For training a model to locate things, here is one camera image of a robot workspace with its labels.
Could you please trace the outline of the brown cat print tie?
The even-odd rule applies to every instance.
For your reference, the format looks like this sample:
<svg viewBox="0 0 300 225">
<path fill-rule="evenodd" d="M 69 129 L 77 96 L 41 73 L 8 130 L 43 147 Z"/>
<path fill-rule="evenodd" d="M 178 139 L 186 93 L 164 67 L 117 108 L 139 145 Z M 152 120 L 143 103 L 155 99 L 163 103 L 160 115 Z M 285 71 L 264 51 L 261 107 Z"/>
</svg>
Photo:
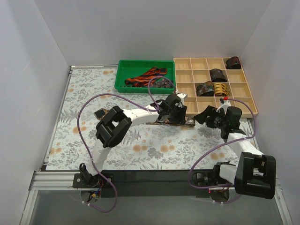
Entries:
<svg viewBox="0 0 300 225">
<path fill-rule="evenodd" d="M 100 109 L 100 110 L 97 110 L 96 112 L 94 112 L 94 115 L 98 120 L 102 120 L 108 114 L 108 112 L 109 111 L 107 109 Z M 195 126 L 195 120 L 190 118 L 190 117 L 186 117 L 185 122 L 179 124 L 179 123 L 171 122 L 168 119 L 157 119 L 155 122 L 145 122 L 145 124 L 147 124 L 147 125 L 166 125 L 166 126 L 194 127 Z"/>
</svg>

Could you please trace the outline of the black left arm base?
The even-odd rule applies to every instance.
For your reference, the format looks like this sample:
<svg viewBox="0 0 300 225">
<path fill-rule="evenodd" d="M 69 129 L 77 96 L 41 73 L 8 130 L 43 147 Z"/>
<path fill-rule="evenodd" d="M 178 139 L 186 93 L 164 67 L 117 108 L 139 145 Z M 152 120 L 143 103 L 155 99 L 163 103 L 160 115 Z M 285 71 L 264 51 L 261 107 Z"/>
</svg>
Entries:
<svg viewBox="0 0 300 225">
<path fill-rule="evenodd" d="M 111 185 L 99 174 L 91 178 L 90 181 L 84 178 L 80 173 L 76 173 L 73 179 L 73 188 L 110 188 Z"/>
</svg>

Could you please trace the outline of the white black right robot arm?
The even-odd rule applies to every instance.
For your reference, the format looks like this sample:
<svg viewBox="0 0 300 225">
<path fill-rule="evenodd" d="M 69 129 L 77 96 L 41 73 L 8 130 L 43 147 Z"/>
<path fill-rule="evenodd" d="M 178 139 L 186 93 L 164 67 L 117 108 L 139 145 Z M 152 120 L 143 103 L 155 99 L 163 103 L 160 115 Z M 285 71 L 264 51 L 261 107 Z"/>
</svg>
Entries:
<svg viewBox="0 0 300 225">
<path fill-rule="evenodd" d="M 237 165 L 218 162 L 212 169 L 210 180 L 217 186 L 226 183 L 234 185 L 235 191 L 248 195 L 271 199 L 276 187 L 276 159 L 255 148 L 248 136 L 240 129 L 242 110 L 229 106 L 226 109 L 207 108 L 194 119 L 209 128 L 218 128 L 221 138 L 238 156 Z"/>
</svg>

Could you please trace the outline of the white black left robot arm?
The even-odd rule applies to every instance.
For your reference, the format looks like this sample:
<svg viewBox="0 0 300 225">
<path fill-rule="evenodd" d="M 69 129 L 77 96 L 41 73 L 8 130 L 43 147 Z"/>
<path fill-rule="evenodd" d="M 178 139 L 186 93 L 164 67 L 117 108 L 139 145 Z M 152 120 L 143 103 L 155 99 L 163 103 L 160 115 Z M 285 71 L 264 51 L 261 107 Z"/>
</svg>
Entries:
<svg viewBox="0 0 300 225">
<path fill-rule="evenodd" d="M 87 165 L 87 173 L 83 181 L 88 187 L 96 187 L 105 159 L 112 148 L 119 145 L 129 128 L 141 124 L 176 125 L 186 123 L 187 107 L 184 100 L 187 94 L 170 94 L 165 100 L 159 100 L 146 109 L 122 110 L 118 106 L 106 113 L 96 125 L 96 143 L 92 151 L 91 162 Z"/>
</svg>

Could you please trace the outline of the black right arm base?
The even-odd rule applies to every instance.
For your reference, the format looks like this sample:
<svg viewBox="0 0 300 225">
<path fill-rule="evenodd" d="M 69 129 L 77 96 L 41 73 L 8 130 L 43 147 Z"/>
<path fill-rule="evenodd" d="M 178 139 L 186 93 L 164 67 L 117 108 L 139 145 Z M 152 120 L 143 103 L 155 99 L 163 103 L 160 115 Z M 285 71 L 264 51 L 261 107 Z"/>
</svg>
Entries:
<svg viewBox="0 0 300 225">
<path fill-rule="evenodd" d="M 220 188 L 226 189 L 233 187 L 233 184 L 227 180 L 215 175 L 213 171 L 193 172 L 191 178 L 192 184 L 197 187 L 208 187 L 222 185 Z"/>
</svg>

